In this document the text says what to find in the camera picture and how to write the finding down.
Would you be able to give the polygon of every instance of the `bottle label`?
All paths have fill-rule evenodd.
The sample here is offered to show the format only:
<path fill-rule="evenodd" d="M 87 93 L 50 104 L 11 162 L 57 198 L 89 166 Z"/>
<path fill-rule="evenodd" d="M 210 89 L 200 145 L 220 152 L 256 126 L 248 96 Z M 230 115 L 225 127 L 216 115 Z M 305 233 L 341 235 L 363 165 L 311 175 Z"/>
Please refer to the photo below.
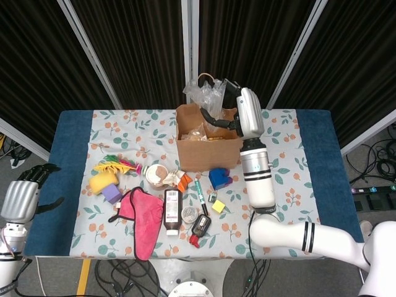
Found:
<path fill-rule="evenodd" d="M 179 210 L 179 193 L 178 191 L 168 191 L 166 193 L 166 223 L 177 223 L 178 222 L 178 210 Z"/>

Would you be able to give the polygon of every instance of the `green marker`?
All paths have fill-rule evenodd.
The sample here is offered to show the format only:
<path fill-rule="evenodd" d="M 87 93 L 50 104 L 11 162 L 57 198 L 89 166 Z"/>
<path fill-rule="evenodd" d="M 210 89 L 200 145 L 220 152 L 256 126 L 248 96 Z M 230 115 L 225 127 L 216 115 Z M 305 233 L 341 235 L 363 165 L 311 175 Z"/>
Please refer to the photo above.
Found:
<path fill-rule="evenodd" d="M 202 206 L 202 210 L 204 211 L 204 215 L 208 215 L 209 213 L 208 213 L 208 209 L 206 208 L 204 193 L 202 193 L 202 188 L 200 186 L 199 179 L 196 178 L 195 184 L 198 192 L 199 202 Z"/>

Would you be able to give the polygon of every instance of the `brown bottle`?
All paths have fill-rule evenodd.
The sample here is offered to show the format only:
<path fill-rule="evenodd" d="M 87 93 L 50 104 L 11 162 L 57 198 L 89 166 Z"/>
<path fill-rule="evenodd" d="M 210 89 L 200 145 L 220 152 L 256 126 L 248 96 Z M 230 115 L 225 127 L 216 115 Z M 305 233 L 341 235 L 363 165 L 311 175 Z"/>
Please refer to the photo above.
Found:
<path fill-rule="evenodd" d="M 166 235 L 179 235 L 183 194 L 177 189 L 168 189 L 165 190 L 164 196 L 163 224 L 166 228 Z"/>

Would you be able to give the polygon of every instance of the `black curtain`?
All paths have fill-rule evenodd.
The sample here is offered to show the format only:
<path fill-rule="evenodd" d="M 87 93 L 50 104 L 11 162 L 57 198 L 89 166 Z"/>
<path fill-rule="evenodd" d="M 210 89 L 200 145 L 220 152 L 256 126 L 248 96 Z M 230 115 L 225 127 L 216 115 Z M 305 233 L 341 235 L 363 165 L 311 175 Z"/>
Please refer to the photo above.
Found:
<path fill-rule="evenodd" d="M 72 3 L 124 108 L 183 103 L 180 0 Z"/>
<path fill-rule="evenodd" d="M 332 112 L 341 147 L 396 108 L 396 1 L 329 1 L 275 108 Z"/>
<path fill-rule="evenodd" d="M 49 150 L 63 110 L 114 108 L 56 1 L 1 1 L 0 117 Z"/>
<path fill-rule="evenodd" d="M 251 88 L 265 108 L 314 3 L 200 0 L 200 72 Z"/>

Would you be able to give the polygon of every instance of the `table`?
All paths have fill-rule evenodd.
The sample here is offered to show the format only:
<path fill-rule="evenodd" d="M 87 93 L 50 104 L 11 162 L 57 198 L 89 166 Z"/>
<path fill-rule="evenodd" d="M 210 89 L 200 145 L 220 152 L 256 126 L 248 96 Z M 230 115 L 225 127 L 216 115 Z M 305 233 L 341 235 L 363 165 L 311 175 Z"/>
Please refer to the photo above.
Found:
<path fill-rule="evenodd" d="M 358 242 L 363 242 L 330 113 L 263 110 L 262 115 L 266 128 L 262 140 L 274 163 L 277 212 L 279 216 L 283 215 L 283 222 L 316 221 L 341 228 Z M 120 151 L 128 158 L 146 161 L 147 165 L 159 162 L 165 166 L 178 166 L 175 139 L 173 110 L 63 112 L 49 158 L 49 162 L 62 170 L 48 178 L 41 191 L 40 204 L 50 203 L 60 196 L 66 199 L 57 209 L 35 217 L 24 253 L 133 257 L 133 223 L 120 220 L 113 225 L 105 224 L 114 210 L 102 197 L 89 194 L 87 179 L 95 174 L 92 168 L 101 156 Z M 200 249 L 187 243 L 188 226 L 183 225 L 178 238 L 167 238 L 162 227 L 153 257 L 249 257 L 246 239 L 251 209 L 244 183 L 239 180 L 241 173 L 240 166 L 233 169 L 233 185 L 219 191 L 218 196 L 227 209 L 213 220 L 209 235 L 201 240 Z M 199 174 L 204 191 L 209 192 L 211 189 L 205 175 L 207 173 Z M 124 191 L 141 185 L 152 194 L 160 195 L 160 192 L 149 190 L 138 176 L 122 176 L 120 185 Z M 184 205 L 199 207 L 194 194 L 191 189 L 185 193 Z M 311 257 L 294 249 L 270 250 L 252 246 L 257 258 Z"/>

